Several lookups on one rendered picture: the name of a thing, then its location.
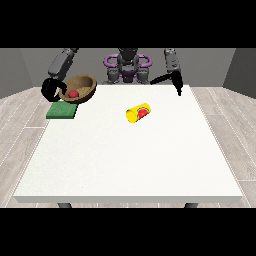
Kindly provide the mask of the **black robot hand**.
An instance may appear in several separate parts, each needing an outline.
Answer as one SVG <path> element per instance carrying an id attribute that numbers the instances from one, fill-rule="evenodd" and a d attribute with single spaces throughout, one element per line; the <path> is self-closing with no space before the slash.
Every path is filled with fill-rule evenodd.
<path id="1" fill-rule="evenodd" d="M 150 81 L 150 84 L 157 84 L 170 80 L 177 90 L 178 95 L 182 93 L 183 80 L 180 71 L 172 71 L 171 73 L 164 74 Z"/>
<path id="2" fill-rule="evenodd" d="M 49 102 L 58 102 L 60 100 L 60 96 L 56 93 L 58 88 L 61 89 L 63 94 L 67 91 L 67 86 L 64 82 L 47 78 L 42 84 L 41 93 Z"/>

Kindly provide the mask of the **brown wooden bowl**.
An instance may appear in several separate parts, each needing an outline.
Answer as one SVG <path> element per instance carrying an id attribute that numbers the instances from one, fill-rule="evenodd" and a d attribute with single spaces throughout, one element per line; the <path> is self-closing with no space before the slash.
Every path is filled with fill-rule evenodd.
<path id="1" fill-rule="evenodd" d="M 59 90 L 58 95 L 63 101 L 71 104 L 81 104 L 88 101 L 94 95 L 97 87 L 96 78 L 91 74 L 73 76 L 66 80 L 65 84 L 67 86 L 66 93 L 63 94 L 62 90 Z M 71 90 L 76 90 L 78 92 L 78 96 L 70 98 L 68 94 Z"/>

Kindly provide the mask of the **green square pad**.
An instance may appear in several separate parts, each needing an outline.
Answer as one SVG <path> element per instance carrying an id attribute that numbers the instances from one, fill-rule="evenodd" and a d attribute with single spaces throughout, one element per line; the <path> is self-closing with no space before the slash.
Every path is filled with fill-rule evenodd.
<path id="1" fill-rule="evenodd" d="M 53 102 L 49 108 L 47 119 L 73 119 L 78 105 L 70 104 L 65 101 Z"/>

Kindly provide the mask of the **yellow cup with melon print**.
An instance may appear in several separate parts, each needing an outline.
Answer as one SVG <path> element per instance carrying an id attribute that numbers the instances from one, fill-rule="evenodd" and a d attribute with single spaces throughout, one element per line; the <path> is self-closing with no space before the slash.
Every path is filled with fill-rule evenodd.
<path id="1" fill-rule="evenodd" d="M 151 112 L 151 108 L 147 103 L 137 105 L 126 110 L 126 118 L 130 123 L 136 123 L 141 118 Z"/>

